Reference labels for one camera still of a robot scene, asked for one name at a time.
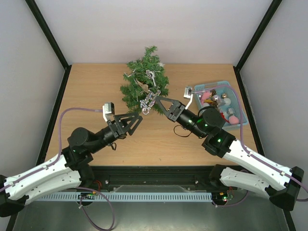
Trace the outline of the burlap bow ornament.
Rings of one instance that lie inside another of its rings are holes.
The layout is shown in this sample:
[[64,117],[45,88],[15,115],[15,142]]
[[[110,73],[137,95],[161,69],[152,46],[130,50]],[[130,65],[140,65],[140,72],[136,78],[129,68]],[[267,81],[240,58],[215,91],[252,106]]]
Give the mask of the burlap bow ornament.
[[138,80],[135,80],[135,82],[142,88],[142,90],[146,93],[149,92],[149,87],[147,84],[143,84],[141,82],[139,82]]

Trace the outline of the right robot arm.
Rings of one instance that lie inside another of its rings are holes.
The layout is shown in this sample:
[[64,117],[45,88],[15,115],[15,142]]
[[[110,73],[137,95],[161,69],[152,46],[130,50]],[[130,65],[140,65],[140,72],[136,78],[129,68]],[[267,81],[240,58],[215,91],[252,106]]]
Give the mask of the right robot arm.
[[269,199],[275,206],[292,211],[299,200],[304,171],[299,167],[285,167],[246,147],[242,140],[225,131],[224,119],[213,106],[202,108],[197,115],[180,101],[158,96],[156,103],[165,116],[179,123],[199,138],[211,155],[237,163],[247,171],[240,172],[217,165],[210,176],[214,188],[242,188]]

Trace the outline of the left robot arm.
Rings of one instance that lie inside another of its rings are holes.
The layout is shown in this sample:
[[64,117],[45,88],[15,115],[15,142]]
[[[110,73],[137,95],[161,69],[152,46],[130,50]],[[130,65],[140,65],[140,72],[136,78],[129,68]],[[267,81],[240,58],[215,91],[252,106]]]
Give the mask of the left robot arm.
[[96,133],[79,127],[67,139],[68,146],[50,160],[15,176],[1,176],[0,216],[14,215],[36,199],[54,192],[91,185],[92,155],[106,146],[115,150],[115,141],[132,135],[141,122],[141,115],[128,113],[115,115],[113,121],[107,121],[107,127]]

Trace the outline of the small green christmas tree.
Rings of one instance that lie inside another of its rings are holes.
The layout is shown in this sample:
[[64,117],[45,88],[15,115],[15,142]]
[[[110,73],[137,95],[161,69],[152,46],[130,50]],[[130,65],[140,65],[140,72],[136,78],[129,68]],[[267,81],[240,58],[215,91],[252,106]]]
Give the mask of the small green christmas tree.
[[156,97],[168,96],[169,78],[156,51],[156,46],[146,47],[141,58],[127,63],[129,72],[123,74],[126,83],[120,87],[120,91],[129,113],[163,113],[156,103]]

